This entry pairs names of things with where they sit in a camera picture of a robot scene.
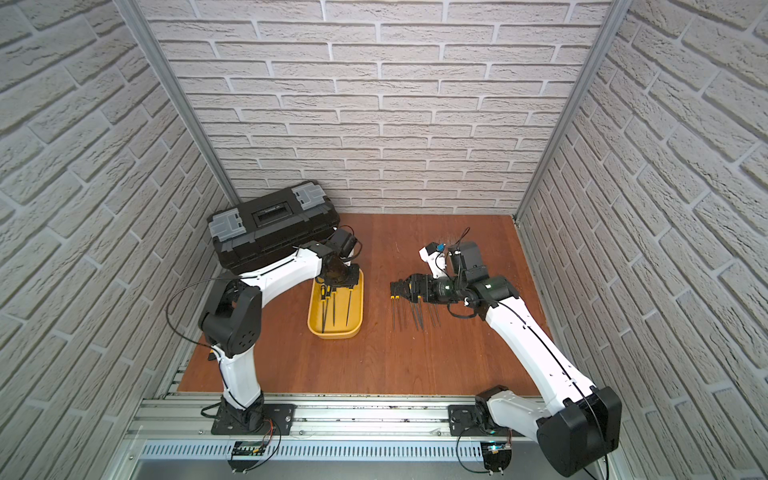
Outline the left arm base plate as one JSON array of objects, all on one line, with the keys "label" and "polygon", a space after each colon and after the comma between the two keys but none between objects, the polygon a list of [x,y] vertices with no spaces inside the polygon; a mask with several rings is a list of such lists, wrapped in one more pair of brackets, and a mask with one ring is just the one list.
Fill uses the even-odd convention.
[{"label": "left arm base plate", "polygon": [[211,427],[212,435],[250,436],[268,434],[289,435],[296,406],[294,404],[254,404],[246,410],[226,401],[218,408]]}]

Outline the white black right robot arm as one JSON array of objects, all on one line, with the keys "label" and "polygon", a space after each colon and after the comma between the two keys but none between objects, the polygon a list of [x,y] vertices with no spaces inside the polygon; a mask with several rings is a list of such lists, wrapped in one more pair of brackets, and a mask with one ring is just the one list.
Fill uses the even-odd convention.
[{"label": "white black right robot arm", "polygon": [[475,397],[467,433],[516,432],[535,441],[564,477],[617,449],[622,403],[609,387],[597,388],[560,352],[504,277],[461,282],[413,274],[390,285],[392,297],[413,304],[472,308],[508,345],[534,381],[540,400],[497,386]]}]

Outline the aluminium front rail frame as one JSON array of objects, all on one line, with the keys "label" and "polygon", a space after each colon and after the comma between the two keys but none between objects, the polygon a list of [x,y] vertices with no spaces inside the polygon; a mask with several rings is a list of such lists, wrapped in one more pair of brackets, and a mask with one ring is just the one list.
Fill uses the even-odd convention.
[{"label": "aluminium front rail frame", "polygon": [[[289,435],[212,435],[211,394],[145,400],[109,466],[109,479],[553,479],[539,446],[518,433],[454,437],[447,407],[469,396],[272,394],[296,406]],[[236,441],[266,442],[271,456],[234,473]],[[503,475],[483,467],[481,442],[509,442]]]}]

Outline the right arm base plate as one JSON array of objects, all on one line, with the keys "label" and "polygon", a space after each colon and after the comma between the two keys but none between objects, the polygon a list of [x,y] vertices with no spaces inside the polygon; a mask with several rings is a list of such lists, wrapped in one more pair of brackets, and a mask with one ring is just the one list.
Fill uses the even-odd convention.
[{"label": "right arm base plate", "polygon": [[450,434],[470,436],[499,436],[503,435],[502,428],[491,418],[481,406],[453,404],[447,407]]}]

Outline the right controller board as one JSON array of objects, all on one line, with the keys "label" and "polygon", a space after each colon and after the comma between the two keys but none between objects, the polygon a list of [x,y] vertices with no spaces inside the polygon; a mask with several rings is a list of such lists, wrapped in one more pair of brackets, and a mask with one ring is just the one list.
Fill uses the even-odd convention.
[{"label": "right controller board", "polygon": [[512,462],[512,447],[509,442],[481,442],[483,467],[489,475],[504,474]]}]

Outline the black plastic toolbox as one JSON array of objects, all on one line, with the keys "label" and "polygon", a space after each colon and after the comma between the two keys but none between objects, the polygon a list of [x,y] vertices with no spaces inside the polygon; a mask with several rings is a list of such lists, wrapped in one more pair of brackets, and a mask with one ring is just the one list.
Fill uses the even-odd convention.
[{"label": "black plastic toolbox", "polygon": [[340,215],[323,188],[309,180],[240,203],[208,218],[220,265],[243,274],[329,237]]}]

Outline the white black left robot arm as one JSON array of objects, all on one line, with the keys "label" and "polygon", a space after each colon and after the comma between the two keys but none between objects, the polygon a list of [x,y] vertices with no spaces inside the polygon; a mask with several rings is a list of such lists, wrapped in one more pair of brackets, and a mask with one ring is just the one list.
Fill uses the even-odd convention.
[{"label": "white black left robot arm", "polygon": [[263,402],[254,346],[263,307],[281,294],[312,280],[311,332],[330,340],[357,335],[363,324],[364,275],[354,260],[361,250],[353,232],[336,229],[324,241],[291,247],[269,265],[215,282],[199,325],[218,364],[225,407],[240,414]]}]

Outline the left controller board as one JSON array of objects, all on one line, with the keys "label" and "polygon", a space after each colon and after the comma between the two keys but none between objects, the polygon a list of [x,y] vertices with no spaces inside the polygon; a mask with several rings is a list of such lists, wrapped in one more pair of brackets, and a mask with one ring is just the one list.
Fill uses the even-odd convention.
[{"label": "left controller board", "polygon": [[236,441],[228,464],[234,473],[247,473],[256,469],[271,456],[270,447],[262,441]]}]

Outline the controller board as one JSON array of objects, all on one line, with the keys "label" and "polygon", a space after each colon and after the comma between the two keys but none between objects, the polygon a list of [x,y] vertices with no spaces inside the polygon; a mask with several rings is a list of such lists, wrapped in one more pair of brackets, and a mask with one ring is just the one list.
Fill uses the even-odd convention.
[{"label": "controller board", "polygon": [[509,442],[481,442],[483,467],[489,475],[504,474],[512,462],[512,447]]},{"label": "controller board", "polygon": [[247,473],[256,469],[271,456],[270,447],[262,441],[236,441],[228,464],[234,473]]}]

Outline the yellow plastic tray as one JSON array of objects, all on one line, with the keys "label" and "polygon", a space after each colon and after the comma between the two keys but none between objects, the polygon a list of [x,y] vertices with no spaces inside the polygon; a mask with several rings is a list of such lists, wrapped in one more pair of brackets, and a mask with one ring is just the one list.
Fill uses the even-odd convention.
[{"label": "yellow plastic tray", "polygon": [[330,287],[315,282],[312,286],[307,326],[325,340],[353,338],[363,323],[364,274],[359,271],[353,287]]}]

